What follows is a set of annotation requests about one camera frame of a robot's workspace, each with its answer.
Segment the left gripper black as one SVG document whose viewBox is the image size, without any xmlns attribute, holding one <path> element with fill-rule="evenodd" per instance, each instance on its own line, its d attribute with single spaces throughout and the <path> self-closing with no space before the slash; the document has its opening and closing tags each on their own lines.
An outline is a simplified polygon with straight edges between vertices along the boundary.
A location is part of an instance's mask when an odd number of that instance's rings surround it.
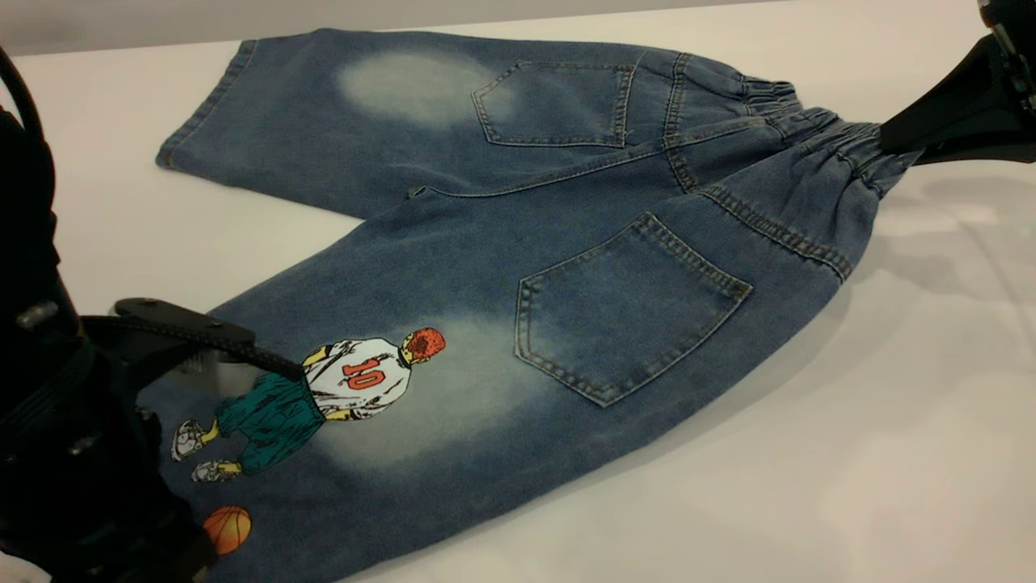
<svg viewBox="0 0 1036 583">
<path fill-rule="evenodd" d="M 2 340 L 2 549 L 55 582 L 204 582 L 219 555 L 159 472 L 159 415 L 137 404 L 172 367 L 163 340 L 303 379 L 251 330 L 152 298 L 41 341 Z"/>
</svg>

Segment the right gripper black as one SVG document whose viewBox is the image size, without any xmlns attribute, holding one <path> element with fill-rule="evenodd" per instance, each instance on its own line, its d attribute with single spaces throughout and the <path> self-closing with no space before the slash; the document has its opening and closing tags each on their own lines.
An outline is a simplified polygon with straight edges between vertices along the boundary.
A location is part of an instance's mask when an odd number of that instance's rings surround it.
<svg viewBox="0 0 1036 583">
<path fill-rule="evenodd" d="M 881 126 L 887 154 L 915 166 L 1035 162 L 1035 2 L 979 1 L 985 36 L 932 90 Z"/>
</svg>

